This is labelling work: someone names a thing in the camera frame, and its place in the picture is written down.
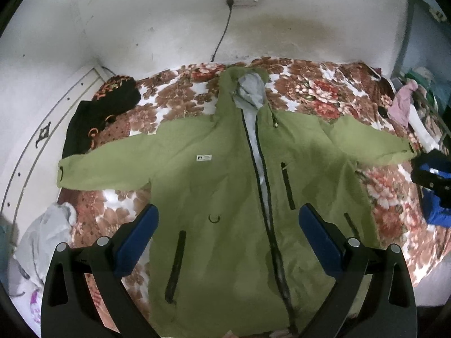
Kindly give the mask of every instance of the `bed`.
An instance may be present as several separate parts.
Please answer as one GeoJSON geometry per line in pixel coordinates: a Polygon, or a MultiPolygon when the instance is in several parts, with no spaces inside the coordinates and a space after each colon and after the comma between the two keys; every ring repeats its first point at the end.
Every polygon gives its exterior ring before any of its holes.
{"type": "MultiPolygon", "coordinates": [[[[352,115],[366,125],[409,138],[413,146],[419,148],[411,129],[380,115],[378,109],[390,106],[393,91],[377,69],[363,63],[313,63],[279,57],[180,66],[137,81],[142,95],[140,102],[99,132],[93,138],[93,146],[138,133],[153,134],[164,121],[214,113],[219,74],[231,65],[259,66],[268,71],[271,80],[266,92],[273,108],[317,115],[326,121],[352,115]]],[[[120,77],[111,78],[99,92],[104,93],[115,85],[120,85],[120,77]]],[[[360,167],[357,174],[373,205],[382,246],[397,243],[402,247],[412,283],[416,285],[449,252],[451,233],[446,228],[425,223],[417,186],[410,179],[411,170],[410,163],[404,162],[379,168],[360,167]]],[[[146,189],[136,192],[63,189],[59,196],[59,202],[68,201],[77,210],[73,247],[88,246],[102,235],[113,235],[121,224],[132,221],[149,200],[151,194],[146,189]]],[[[146,317],[152,308],[147,298],[147,269],[146,250],[134,272],[122,280],[146,317]]],[[[86,275],[86,278],[102,321],[115,329],[93,277],[86,275]]],[[[272,333],[271,336],[284,334],[272,333]]]]}

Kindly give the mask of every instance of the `white cloth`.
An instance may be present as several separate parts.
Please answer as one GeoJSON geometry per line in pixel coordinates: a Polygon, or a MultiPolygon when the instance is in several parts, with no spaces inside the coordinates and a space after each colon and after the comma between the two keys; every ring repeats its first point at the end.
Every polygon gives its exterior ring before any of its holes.
{"type": "Polygon", "coordinates": [[[433,149],[439,150],[440,147],[434,138],[429,134],[426,127],[421,122],[420,117],[413,104],[410,105],[409,113],[409,123],[415,131],[421,145],[424,147],[426,152],[432,151],[433,149]]]}
{"type": "Polygon", "coordinates": [[[77,213],[71,204],[53,203],[32,222],[20,240],[14,258],[38,287],[44,287],[56,246],[71,241],[70,232],[76,221],[77,213]]]}

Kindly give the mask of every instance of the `white wall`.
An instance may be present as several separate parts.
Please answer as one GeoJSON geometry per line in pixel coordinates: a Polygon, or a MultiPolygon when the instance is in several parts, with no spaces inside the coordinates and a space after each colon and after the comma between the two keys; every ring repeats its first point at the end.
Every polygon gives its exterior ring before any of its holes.
{"type": "MultiPolygon", "coordinates": [[[[209,61],[228,15],[225,0],[77,1],[95,55],[138,77],[209,61]]],[[[363,60],[389,73],[404,33],[406,1],[262,0],[258,7],[234,9],[216,60],[363,60]]]]}
{"type": "Polygon", "coordinates": [[[8,24],[0,39],[0,174],[30,118],[91,58],[82,29],[71,0],[24,0],[8,24]]]}
{"type": "Polygon", "coordinates": [[[425,66],[440,80],[451,81],[451,25],[438,22],[421,0],[411,0],[411,25],[400,62],[403,72],[425,66]]]}
{"type": "MultiPolygon", "coordinates": [[[[407,0],[261,1],[234,9],[217,61],[276,55],[392,70],[407,0]]],[[[136,78],[207,62],[227,15],[225,0],[24,0],[0,39],[0,173],[30,118],[86,61],[136,78]]]]}

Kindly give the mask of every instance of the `jacket sleeve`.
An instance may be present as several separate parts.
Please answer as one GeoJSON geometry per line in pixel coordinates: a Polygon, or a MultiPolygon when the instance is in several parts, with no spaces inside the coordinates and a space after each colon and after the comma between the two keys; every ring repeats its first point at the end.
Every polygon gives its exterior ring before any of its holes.
{"type": "Polygon", "coordinates": [[[416,155],[409,140],[362,124],[352,116],[340,117],[326,131],[340,150],[366,165],[398,164],[416,155]]]}
{"type": "Polygon", "coordinates": [[[157,163],[156,135],[134,135],[109,142],[85,155],[60,160],[58,187],[76,190],[136,190],[150,181],[157,163]]]}

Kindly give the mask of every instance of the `gray cloth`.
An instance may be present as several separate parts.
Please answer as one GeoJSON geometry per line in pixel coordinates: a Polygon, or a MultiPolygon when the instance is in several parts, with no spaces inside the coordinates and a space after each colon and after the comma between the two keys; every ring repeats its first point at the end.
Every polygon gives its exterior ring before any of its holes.
{"type": "Polygon", "coordinates": [[[263,170],[263,161],[258,151],[257,136],[255,133],[255,124],[257,111],[266,102],[265,83],[258,73],[246,74],[238,80],[238,88],[234,96],[235,105],[243,110],[244,123],[246,124],[247,134],[255,159],[260,188],[262,190],[263,205],[265,206],[265,218],[269,217],[268,188],[265,182],[265,172],[263,170]]]}
{"type": "Polygon", "coordinates": [[[14,258],[37,286],[44,287],[53,252],[59,243],[71,242],[76,221],[77,213],[71,204],[53,203],[26,230],[14,258]]]}

